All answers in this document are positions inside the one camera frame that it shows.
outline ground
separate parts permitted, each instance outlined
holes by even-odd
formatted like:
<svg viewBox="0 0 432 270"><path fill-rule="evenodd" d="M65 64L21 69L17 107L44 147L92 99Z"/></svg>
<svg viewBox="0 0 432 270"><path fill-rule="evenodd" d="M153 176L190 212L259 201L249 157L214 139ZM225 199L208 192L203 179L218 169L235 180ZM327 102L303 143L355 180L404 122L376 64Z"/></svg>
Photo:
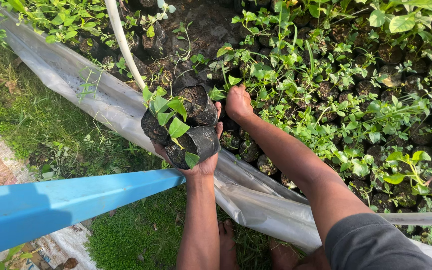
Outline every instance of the ground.
<svg viewBox="0 0 432 270"><path fill-rule="evenodd" d="M45 87L1 43L0 134L18 158L29 161L41 181L47 172L56 179L167 166ZM171 268L183 232L185 205L182 185L95 217L88 249L105 270ZM218 219L226 218L218 207ZM268 236L240 225L235 231L241 269L267 269Z"/></svg>

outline person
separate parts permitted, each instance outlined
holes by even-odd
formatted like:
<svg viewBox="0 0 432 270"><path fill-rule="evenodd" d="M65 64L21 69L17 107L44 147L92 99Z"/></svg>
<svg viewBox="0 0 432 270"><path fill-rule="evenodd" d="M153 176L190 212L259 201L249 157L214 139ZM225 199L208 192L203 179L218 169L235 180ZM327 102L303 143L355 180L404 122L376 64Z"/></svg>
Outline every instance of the person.
<svg viewBox="0 0 432 270"><path fill-rule="evenodd" d="M221 110L219 102L216 107ZM432 270L432 258L369 209L312 150L254 114L244 85L229 90L225 111L311 205L322 246L299 261L293 248L272 239L273 269ZM220 136L223 124L219 122L215 128ZM169 161L162 145L156 144L155 149ZM216 154L193 169L181 170L186 176L187 205L177 269L239 269L231 222L218 222L216 216L213 173L217 162Z"/></svg>

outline hand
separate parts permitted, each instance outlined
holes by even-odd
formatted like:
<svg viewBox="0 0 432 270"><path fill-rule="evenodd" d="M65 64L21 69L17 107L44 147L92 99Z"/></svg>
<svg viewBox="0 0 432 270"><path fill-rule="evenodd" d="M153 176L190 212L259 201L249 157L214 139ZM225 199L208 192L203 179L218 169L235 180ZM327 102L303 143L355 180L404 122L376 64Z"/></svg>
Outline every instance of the hand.
<svg viewBox="0 0 432 270"><path fill-rule="evenodd" d="M227 93L226 106L224 107L226 114L236 121L254 115L253 107L251 106L251 97L246 92L246 87L243 84L233 86Z"/></svg>
<svg viewBox="0 0 432 270"><path fill-rule="evenodd" d="M221 114L221 103L216 102L214 104L217 109L217 116L219 118L219 114ZM221 137L221 133L223 132L223 122L218 122L215 126L216 128L216 134L217 138L219 139ZM171 164L170 159L168 158L168 155L166 154L166 149L164 148L164 145L161 145L159 143L156 143L154 141L151 141L154 145L154 150L156 153L164 157L167 163ZM197 164L192 169L178 169L178 171L182 172L184 176L186 176L186 180L188 178L200 178L201 176L213 176L216 164L218 163L218 154L209 157L205 161Z"/></svg>

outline green grass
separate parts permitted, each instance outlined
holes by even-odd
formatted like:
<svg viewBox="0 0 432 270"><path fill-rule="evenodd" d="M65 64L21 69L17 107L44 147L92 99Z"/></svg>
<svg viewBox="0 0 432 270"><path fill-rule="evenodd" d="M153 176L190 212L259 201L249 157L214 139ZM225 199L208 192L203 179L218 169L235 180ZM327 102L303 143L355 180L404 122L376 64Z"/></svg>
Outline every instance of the green grass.
<svg viewBox="0 0 432 270"><path fill-rule="evenodd" d="M40 179L48 172L57 178L74 178L161 168L158 157L133 146L45 87L24 63L16 66L16 58L0 44L0 135L16 157L29 159ZM144 203L120 207L112 217L109 213L96 217L88 243L90 255L105 270L174 266L185 207L182 185ZM226 218L218 207L218 219ZM235 231L241 269L268 269L268 236L238 224Z"/></svg>

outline white plastic sheet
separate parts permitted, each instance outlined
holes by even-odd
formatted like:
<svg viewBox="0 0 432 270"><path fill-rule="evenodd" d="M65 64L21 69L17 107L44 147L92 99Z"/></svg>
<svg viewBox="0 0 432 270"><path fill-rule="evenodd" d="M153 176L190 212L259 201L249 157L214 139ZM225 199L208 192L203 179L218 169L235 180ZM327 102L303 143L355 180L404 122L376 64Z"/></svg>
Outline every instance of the white plastic sheet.
<svg viewBox="0 0 432 270"><path fill-rule="evenodd" d="M91 62L62 44L46 43L45 35L35 33L29 25L17 26L15 15L1 6L0 13L8 16L0 24L6 30L7 43L48 88L124 138L154 153L140 125L146 108L139 92L105 72L94 95L80 97L80 85L85 83L80 73L86 78L89 71L84 68L91 66ZM293 243L306 252L321 246L306 198L244 161L234 161L230 152L222 150L214 176L216 202L226 213L243 226ZM391 214L391 217L398 224L404 221L404 214ZM431 256L432 247L425 246L425 252Z"/></svg>

